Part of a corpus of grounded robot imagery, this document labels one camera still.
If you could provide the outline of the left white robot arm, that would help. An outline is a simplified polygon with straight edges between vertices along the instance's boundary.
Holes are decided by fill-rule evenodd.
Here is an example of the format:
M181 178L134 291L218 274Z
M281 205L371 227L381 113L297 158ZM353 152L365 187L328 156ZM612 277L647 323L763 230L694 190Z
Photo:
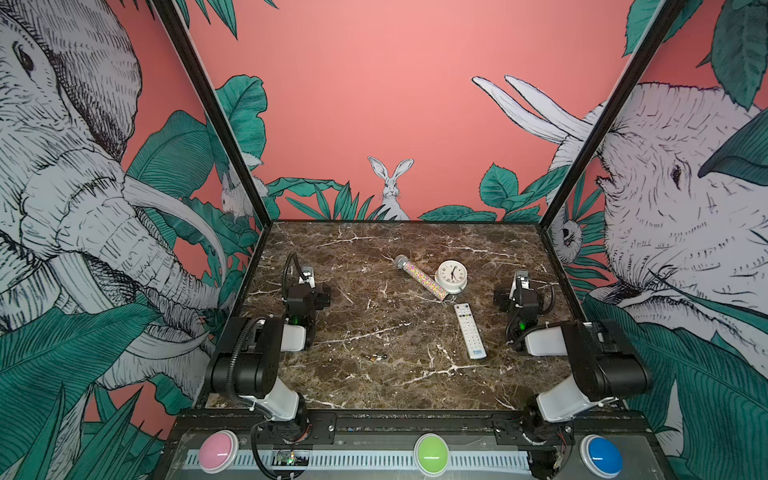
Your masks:
M281 280L283 314L233 317L221 334L206 368L204 387L266 420L309 424L306 400L278 375L281 355L302 352L314 343L317 313L331 304L331 289L318 284L314 269L292 252Z

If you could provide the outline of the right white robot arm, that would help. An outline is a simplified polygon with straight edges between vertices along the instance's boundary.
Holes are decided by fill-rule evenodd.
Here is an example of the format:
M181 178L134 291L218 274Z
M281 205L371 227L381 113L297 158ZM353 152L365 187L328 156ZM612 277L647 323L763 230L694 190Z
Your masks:
M536 357L565 357L571 373L550 390L529 401L522 423L535 429L571 420L597 406L628 399L650 390L650 370L617 321L542 321L555 304L524 270L511 285L494 290L493 303L506 314L506 344Z

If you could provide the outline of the white remote control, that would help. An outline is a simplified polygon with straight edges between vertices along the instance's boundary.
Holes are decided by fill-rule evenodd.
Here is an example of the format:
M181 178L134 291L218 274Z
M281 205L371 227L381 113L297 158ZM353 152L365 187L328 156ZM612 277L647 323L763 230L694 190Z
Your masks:
M468 303L455 304L454 311L457 316L469 358L471 360L485 359L487 353L470 305Z

